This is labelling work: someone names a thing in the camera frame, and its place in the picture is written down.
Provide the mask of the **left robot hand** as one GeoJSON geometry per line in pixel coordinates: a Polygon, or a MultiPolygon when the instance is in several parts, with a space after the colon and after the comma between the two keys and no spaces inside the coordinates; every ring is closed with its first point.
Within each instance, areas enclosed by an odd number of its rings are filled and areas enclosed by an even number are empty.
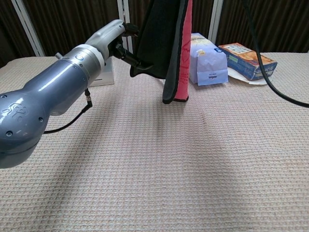
{"type": "Polygon", "coordinates": [[[123,46],[123,37],[138,37],[138,34],[136,25],[116,19],[96,31],[85,43],[96,48],[104,59],[114,56],[134,68],[148,70],[153,67],[152,63],[141,60],[123,46]]]}

